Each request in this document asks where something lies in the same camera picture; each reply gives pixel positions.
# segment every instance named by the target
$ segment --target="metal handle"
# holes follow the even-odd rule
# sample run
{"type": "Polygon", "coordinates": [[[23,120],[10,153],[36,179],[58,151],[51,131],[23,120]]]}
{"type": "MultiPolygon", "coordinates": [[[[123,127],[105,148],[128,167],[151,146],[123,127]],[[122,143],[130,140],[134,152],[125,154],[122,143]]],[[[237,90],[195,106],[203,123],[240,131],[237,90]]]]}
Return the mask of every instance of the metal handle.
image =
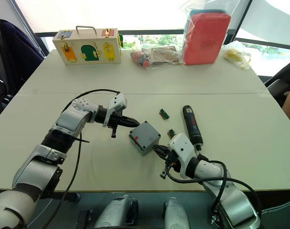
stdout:
{"type": "Polygon", "coordinates": [[[77,25],[77,26],[76,26],[76,32],[77,32],[77,33],[79,33],[79,32],[78,32],[78,27],[80,27],[80,28],[90,28],[90,29],[94,29],[95,35],[97,35],[96,29],[95,29],[93,26],[77,25]]]}

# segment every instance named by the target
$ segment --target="gray plastic box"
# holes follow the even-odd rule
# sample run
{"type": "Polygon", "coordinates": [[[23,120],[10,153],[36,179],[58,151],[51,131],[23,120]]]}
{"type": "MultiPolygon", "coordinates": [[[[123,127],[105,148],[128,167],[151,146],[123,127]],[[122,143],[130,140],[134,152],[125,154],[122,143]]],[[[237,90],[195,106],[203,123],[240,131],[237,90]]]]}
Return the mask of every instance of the gray plastic box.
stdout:
{"type": "Polygon", "coordinates": [[[129,138],[142,156],[152,150],[153,145],[158,145],[161,135],[147,122],[140,124],[130,131],[129,138]]]}

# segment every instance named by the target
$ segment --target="electrical junction box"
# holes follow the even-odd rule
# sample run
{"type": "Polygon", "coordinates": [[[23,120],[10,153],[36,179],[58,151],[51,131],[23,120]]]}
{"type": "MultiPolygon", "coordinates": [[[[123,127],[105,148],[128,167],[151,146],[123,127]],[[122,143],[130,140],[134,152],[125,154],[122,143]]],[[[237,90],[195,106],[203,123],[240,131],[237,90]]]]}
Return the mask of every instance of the electrical junction box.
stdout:
{"type": "Polygon", "coordinates": [[[130,131],[129,138],[142,156],[152,150],[153,145],[158,145],[161,135],[147,122],[140,124],[130,131]]]}
{"type": "Polygon", "coordinates": [[[121,63],[122,39],[115,28],[76,26],[76,30],[60,30],[53,43],[65,65],[121,63]]]}

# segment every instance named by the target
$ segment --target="yellow object in plastic bag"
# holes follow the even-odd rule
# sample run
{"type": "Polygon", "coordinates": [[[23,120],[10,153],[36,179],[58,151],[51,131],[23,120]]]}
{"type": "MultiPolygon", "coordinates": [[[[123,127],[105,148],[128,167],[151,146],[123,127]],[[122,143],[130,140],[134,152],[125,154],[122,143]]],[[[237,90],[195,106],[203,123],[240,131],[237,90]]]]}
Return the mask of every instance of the yellow object in plastic bag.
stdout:
{"type": "Polygon", "coordinates": [[[232,42],[230,44],[224,45],[222,47],[223,50],[223,57],[237,65],[242,69],[249,69],[250,68],[250,61],[251,61],[251,54],[246,52],[246,47],[238,42],[232,42]]]}

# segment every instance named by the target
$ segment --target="red bag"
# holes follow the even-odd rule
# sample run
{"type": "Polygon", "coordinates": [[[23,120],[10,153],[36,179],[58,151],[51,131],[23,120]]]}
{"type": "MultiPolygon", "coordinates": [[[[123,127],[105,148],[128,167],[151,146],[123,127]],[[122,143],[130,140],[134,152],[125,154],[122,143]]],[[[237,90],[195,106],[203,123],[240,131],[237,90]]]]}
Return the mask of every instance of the red bag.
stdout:
{"type": "Polygon", "coordinates": [[[197,13],[191,17],[184,46],[186,65],[214,63],[226,36],[231,16],[197,13]]]}

